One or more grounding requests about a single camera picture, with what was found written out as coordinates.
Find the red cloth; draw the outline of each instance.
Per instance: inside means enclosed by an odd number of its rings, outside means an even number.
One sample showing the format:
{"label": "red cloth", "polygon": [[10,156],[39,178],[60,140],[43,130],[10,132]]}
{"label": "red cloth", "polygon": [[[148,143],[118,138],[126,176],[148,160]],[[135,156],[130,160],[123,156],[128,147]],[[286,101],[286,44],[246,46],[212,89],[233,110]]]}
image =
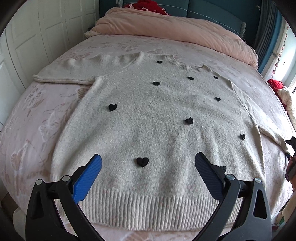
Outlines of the red cloth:
{"label": "red cloth", "polygon": [[[275,92],[276,96],[279,98],[279,100],[281,101],[281,98],[279,97],[277,91],[282,89],[284,87],[284,84],[281,81],[277,81],[274,79],[270,79],[267,81],[267,83],[271,86],[271,88],[273,89],[273,91]],[[283,104],[283,102],[281,101],[283,107],[286,110],[287,105]]]}
{"label": "red cloth", "polygon": [[150,11],[160,13],[162,15],[169,15],[164,8],[157,5],[157,2],[151,0],[139,0],[137,3],[126,4],[123,7],[134,8],[137,10]]}

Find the white door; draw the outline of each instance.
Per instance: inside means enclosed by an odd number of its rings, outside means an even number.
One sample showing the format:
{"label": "white door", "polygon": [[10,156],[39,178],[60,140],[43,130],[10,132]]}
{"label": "white door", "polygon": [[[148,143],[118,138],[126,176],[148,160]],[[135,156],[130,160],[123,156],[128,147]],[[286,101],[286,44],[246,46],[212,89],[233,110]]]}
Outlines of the white door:
{"label": "white door", "polygon": [[39,0],[41,35],[50,62],[69,49],[65,8],[62,0]]}
{"label": "white door", "polygon": [[49,64],[39,26],[38,0],[26,1],[13,16],[5,32],[11,59],[27,88],[32,82],[32,75],[38,74]]}
{"label": "white door", "polygon": [[25,87],[13,66],[3,32],[0,37],[0,131],[24,91]]}
{"label": "white door", "polygon": [[64,0],[70,48],[85,39],[84,33],[96,21],[98,0]]}

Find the sweater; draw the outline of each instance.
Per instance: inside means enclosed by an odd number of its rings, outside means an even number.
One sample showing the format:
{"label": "sweater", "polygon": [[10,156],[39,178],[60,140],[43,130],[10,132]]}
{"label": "sweater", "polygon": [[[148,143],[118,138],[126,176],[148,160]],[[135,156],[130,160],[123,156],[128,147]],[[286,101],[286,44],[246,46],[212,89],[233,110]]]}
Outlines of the sweater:
{"label": "sweater", "polygon": [[[281,132],[257,104],[205,65],[143,52],[53,64],[35,80],[94,81],[67,122],[51,165],[51,181],[58,181],[95,153],[102,157],[102,170],[80,203],[91,223],[200,229],[218,201],[194,166],[198,152],[240,180],[259,177],[265,184],[260,133],[287,151]],[[117,108],[110,111],[109,104]],[[189,117],[192,125],[185,122]],[[147,157],[148,164],[139,166],[138,157]],[[239,208],[237,202],[228,225]]]}

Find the pink floral bedsheet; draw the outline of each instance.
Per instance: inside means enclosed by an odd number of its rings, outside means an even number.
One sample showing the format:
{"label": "pink floral bedsheet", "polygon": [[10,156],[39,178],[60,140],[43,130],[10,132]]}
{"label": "pink floral bedsheet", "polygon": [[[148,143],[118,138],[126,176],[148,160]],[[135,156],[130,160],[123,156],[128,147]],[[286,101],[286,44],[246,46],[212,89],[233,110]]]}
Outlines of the pink floral bedsheet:
{"label": "pink floral bedsheet", "polygon": [[[122,55],[139,51],[174,54],[181,62],[210,66],[211,69],[232,80],[244,90],[274,120],[286,138],[295,135],[281,103],[256,70],[243,62],[206,47],[151,37],[99,35],[81,42],[55,61],[67,58],[92,58],[101,53]],[[10,195],[25,213],[35,181],[39,178],[46,182],[49,181],[55,144],[67,120],[89,87],[33,82],[7,119],[0,133],[0,177]],[[265,136],[262,136],[262,144],[267,180],[266,193],[272,214],[275,214],[289,198],[292,189],[284,179],[287,163],[280,147]],[[275,169],[283,169],[283,175],[273,175]],[[68,230],[71,231],[68,221],[64,221]],[[188,232],[126,231],[98,224],[94,224],[94,227],[106,240],[122,241],[192,240],[198,233],[198,230]]]}

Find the ribbed hem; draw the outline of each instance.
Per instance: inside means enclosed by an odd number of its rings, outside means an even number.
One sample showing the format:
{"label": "ribbed hem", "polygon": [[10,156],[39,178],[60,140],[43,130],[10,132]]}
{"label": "ribbed hem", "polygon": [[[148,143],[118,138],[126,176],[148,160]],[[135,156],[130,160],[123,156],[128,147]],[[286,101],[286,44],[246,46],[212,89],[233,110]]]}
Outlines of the ribbed hem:
{"label": "ribbed hem", "polygon": [[[234,222],[240,204],[237,200],[226,227]],[[201,229],[218,201],[206,196],[141,196],[94,186],[79,205],[95,224],[134,231],[188,231]]]}

